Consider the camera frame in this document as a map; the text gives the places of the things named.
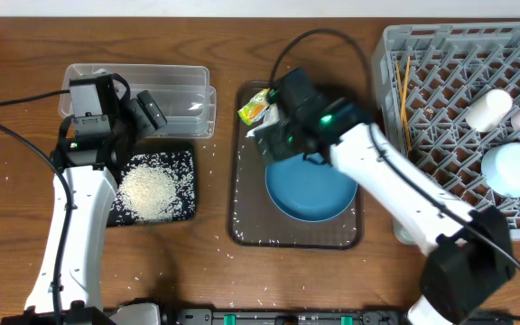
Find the cream white cup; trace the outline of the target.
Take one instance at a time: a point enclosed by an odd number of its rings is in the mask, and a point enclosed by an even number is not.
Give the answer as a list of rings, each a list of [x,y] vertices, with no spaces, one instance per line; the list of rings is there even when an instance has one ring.
[[[468,108],[465,120],[470,128],[490,132],[508,113],[513,105],[510,94],[503,89],[491,89]]]

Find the light blue bowl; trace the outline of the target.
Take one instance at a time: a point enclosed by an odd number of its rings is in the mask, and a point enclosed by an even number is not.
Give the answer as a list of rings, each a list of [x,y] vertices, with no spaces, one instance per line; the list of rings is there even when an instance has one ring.
[[[487,186],[497,194],[520,198],[520,144],[503,144],[487,151],[481,173]]]

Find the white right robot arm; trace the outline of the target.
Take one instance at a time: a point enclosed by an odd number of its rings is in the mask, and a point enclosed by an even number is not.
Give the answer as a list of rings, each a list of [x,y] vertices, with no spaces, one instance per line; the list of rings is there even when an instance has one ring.
[[[515,276],[502,213],[478,211],[428,178],[388,142],[367,109],[332,99],[301,69],[271,81],[267,100],[281,117],[255,134],[265,163],[320,153],[383,205],[425,255],[410,323],[461,324]]]

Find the white napkin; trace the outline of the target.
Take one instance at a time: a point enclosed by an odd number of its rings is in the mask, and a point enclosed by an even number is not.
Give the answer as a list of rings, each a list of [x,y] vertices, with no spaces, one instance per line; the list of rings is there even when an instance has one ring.
[[[246,133],[246,137],[254,137],[255,134],[270,125],[276,124],[280,120],[280,110],[276,104],[272,104],[269,108],[265,110],[263,115],[262,123]]]

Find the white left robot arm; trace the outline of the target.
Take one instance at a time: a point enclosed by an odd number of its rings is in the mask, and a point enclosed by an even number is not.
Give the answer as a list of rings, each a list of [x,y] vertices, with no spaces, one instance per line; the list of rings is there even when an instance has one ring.
[[[23,313],[3,324],[108,324],[101,260],[118,174],[136,141],[152,134],[155,104],[142,107],[123,77],[101,70],[71,79],[72,113],[60,124],[47,160],[54,172],[54,208],[42,266]]]

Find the dark blue plate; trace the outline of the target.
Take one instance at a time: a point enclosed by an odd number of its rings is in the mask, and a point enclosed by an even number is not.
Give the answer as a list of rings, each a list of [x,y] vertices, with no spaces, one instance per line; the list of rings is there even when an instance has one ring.
[[[319,223],[340,215],[353,201],[358,184],[318,154],[295,155],[265,168],[271,200],[291,218]]]

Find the green yellow snack wrapper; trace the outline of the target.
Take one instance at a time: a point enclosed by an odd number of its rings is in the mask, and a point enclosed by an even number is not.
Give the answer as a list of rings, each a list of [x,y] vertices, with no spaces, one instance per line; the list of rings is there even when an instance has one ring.
[[[264,88],[256,93],[238,111],[238,116],[246,125],[252,125],[264,117],[265,112],[270,107],[268,101],[269,88]]]

